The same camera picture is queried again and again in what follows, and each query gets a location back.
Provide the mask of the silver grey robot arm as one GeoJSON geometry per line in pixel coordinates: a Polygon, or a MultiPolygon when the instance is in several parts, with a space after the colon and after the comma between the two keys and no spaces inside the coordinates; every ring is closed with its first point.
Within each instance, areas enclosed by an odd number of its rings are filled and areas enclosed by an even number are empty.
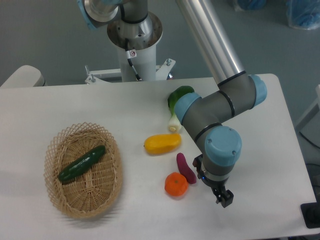
{"type": "MultiPolygon", "coordinates": [[[[88,28],[107,27],[109,40],[118,50],[123,82],[159,78],[155,47],[163,29],[145,0],[79,0],[88,28]]],[[[267,96],[265,83],[248,75],[235,53],[209,0],[179,0],[177,5],[189,25],[217,84],[207,97],[188,93],[174,111],[201,154],[193,161],[198,177],[212,189],[223,207],[233,202],[229,178],[242,149],[240,135],[225,121],[254,108],[267,96]]]]}

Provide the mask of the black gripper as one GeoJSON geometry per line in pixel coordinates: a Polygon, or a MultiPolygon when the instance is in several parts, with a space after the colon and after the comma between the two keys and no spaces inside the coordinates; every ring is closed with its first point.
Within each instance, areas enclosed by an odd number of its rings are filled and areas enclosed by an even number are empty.
{"type": "Polygon", "coordinates": [[[216,203],[221,203],[223,208],[233,203],[234,194],[226,190],[225,184],[230,177],[230,172],[224,175],[216,175],[209,172],[203,164],[203,155],[197,156],[192,165],[196,168],[197,177],[209,186],[216,197],[216,203]]]}

